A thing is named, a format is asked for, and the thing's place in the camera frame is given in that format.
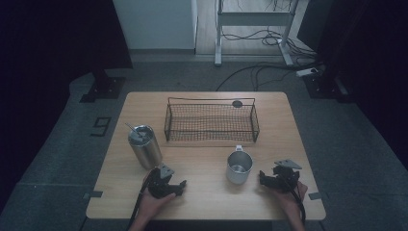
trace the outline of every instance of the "wooden table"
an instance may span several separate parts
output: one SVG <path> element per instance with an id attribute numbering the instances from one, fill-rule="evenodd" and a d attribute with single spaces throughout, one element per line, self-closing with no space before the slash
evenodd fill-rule
<path id="1" fill-rule="evenodd" d="M 226 160 L 235 150 L 236 141 L 224 145 L 173 145 L 166 141 L 166 105 L 169 97 L 185 98 L 255 98 L 260 135 L 255 143 L 242 144 L 254 161 L 247 181 L 240 186 L 226 178 Z M 309 187 L 307 193 L 317 193 L 302 140 L 299 136 L 288 98 L 283 92 L 130 92 L 108 148 L 87 209 L 89 218 L 129 218 L 146 170 L 141 167 L 127 136 L 129 122 L 151 126 L 163 154 L 163 162 L 175 170 L 170 184 L 187 180 L 182 196 L 176 197 L 156 216 L 156 219 L 283 219 L 285 216 L 276 200 L 259 185 L 262 170 L 272 175 L 274 162 L 291 159 L 303 167 L 300 181 Z M 321 220 L 325 211 L 321 199 L 304 199 L 306 218 Z"/>

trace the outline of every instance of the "black curtain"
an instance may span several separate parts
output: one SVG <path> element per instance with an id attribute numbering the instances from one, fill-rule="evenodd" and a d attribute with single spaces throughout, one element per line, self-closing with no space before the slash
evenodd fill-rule
<path id="1" fill-rule="evenodd" d="M 58 120 L 69 83 L 132 68 L 112 0 L 0 3 L 2 210 Z"/>

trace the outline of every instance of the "mesh basket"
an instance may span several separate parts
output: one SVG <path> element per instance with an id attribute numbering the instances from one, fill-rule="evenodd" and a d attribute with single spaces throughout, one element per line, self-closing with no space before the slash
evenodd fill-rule
<path id="1" fill-rule="evenodd" d="M 188 99 L 169 97 L 167 141 L 256 141 L 255 98 Z"/>

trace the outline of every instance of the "stainless steel tumbler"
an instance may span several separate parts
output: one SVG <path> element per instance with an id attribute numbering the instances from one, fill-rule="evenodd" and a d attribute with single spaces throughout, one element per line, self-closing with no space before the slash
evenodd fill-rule
<path id="1" fill-rule="evenodd" d="M 227 178 L 234 184 L 243 184 L 248 178 L 252 165 L 251 156 L 242 150 L 241 145 L 237 145 L 235 152 L 228 157 Z"/>
<path id="2" fill-rule="evenodd" d="M 162 152 L 150 126 L 135 127 L 129 132 L 128 141 L 144 168 L 149 170 L 162 162 Z"/>

